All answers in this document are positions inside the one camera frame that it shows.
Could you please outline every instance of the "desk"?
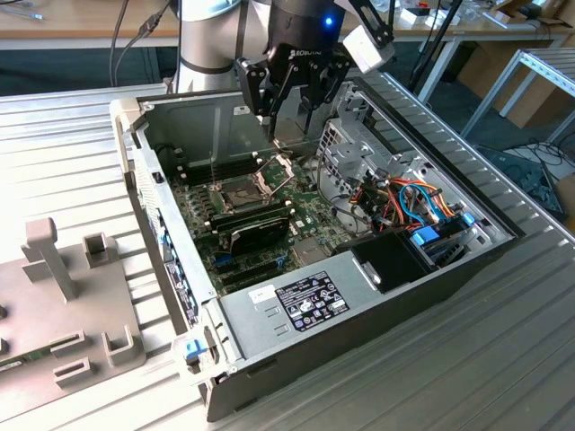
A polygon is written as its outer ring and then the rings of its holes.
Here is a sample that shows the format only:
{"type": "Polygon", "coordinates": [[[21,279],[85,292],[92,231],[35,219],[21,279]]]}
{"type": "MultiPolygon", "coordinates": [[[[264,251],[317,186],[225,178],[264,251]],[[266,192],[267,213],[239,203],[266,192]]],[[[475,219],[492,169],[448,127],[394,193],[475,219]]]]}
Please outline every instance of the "desk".
{"type": "MultiPolygon", "coordinates": [[[[120,0],[37,0],[38,13],[45,16],[43,22],[0,13],[0,49],[63,49],[108,48],[118,18],[120,0]]],[[[152,13],[161,9],[164,0],[131,0],[122,24],[118,45],[125,46],[137,34],[137,29],[152,13]]],[[[358,26],[357,19],[348,14],[343,23],[342,34],[348,34],[358,26]]],[[[424,41],[429,34],[426,25],[411,26],[395,19],[397,42],[424,41]]],[[[573,29],[552,28],[549,35],[544,31],[505,30],[487,18],[474,22],[461,22],[446,32],[445,47],[441,51],[426,83],[421,88],[419,100],[426,102],[433,93],[439,78],[459,44],[465,40],[539,40],[549,38],[551,47],[560,47],[573,29]]],[[[139,47],[166,47],[178,44],[178,22],[168,10],[153,35],[140,40],[139,47]]]]}

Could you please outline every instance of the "blue release tab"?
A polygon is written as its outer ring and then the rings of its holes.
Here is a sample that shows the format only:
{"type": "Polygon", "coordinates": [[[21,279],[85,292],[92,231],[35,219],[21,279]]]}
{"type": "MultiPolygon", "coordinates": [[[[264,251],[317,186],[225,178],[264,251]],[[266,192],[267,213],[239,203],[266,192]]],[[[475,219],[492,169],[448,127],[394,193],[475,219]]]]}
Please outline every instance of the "blue release tab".
{"type": "Polygon", "coordinates": [[[464,222],[468,225],[468,226],[473,226],[473,223],[475,223],[475,217],[473,217],[471,214],[469,213],[465,213],[463,215],[463,219],[464,222]]]}
{"type": "Polygon", "coordinates": [[[437,238],[439,238],[439,235],[433,230],[433,227],[426,226],[415,231],[412,238],[419,246],[421,246],[427,244],[428,242],[435,241],[437,238]]]}
{"type": "Polygon", "coordinates": [[[186,351],[184,352],[184,356],[186,361],[189,361],[207,351],[208,346],[204,346],[204,344],[199,339],[191,339],[186,343],[186,351]]]}

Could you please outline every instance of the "white label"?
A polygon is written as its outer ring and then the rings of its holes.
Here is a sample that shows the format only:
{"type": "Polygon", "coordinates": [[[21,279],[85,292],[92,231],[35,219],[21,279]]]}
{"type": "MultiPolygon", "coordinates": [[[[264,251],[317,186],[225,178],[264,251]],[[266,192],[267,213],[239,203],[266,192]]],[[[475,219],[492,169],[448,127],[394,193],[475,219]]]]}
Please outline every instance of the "white label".
{"type": "Polygon", "coordinates": [[[234,107],[234,115],[245,115],[251,113],[250,109],[247,106],[235,106],[234,107]]]}
{"type": "Polygon", "coordinates": [[[253,303],[262,303],[276,297],[276,288],[273,285],[267,285],[252,290],[248,295],[252,298],[253,303]]]}
{"type": "Polygon", "coordinates": [[[345,305],[345,301],[343,301],[342,299],[340,299],[339,301],[336,301],[335,303],[332,304],[333,308],[340,308],[341,306],[345,305]]]}
{"type": "Polygon", "coordinates": [[[16,366],[20,366],[20,365],[22,365],[22,361],[14,361],[14,362],[11,362],[10,364],[0,366],[0,373],[2,373],[3,371],[9,370],[10,368],[15,368],[16,366]]]}

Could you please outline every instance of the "power supply label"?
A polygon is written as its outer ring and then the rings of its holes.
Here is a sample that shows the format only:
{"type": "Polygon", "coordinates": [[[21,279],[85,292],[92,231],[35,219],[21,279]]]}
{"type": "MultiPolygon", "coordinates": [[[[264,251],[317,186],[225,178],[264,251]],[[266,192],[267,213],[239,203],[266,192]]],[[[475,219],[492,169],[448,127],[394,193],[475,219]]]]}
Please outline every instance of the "power supply label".
{"type": "Polygon", "coordinates": [[[349,310],[325,271],[281,287],[276,295],[294,328],[300,332],[349,310]]]}

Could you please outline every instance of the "slotted metal table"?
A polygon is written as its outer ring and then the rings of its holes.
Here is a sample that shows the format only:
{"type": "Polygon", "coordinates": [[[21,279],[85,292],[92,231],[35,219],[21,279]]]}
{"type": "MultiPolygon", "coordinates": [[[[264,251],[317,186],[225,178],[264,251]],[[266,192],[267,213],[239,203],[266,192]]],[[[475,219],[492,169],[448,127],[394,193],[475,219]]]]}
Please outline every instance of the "slotted metal table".
{"type": "MultiPolygon", "coordinates": [[[[502,117],[507,116],[537,75],[555,84],[571,97],[575,97],[575,48],[520,49],[511,58],[500,77],[495,81],[495,84],[461,131],[462,137],[467,137],[475,125],[483,118],[501,89],[508,84],[520,65],[529,67],[531,72],[501,110],[500,115],[502,117]]],[[[553,142],[557,139],[574,119],[575,111],[549,136],[548,142],[553,142]]]]}
{"type": "MultiPolygon", "coordinates": [[[[526,238],[444,303],[211,425],[197,388],[180,381],[167,351],[173,327],[121,181],[108,116],[113,99],[165,89],[0,99],[0,217],[24,208],[12,224],[0,224],[0,251],[17,258],[19,243],[9,241],[16,220],[42,214],[63,226],[64,244],[96,230],[117,238],[148,357],[0,428],[572,429],[575,239],[390,75],[366,80],[526,238]]],[[[387,122],[377,128],[401,145],[404,137],[387,122]]]]}

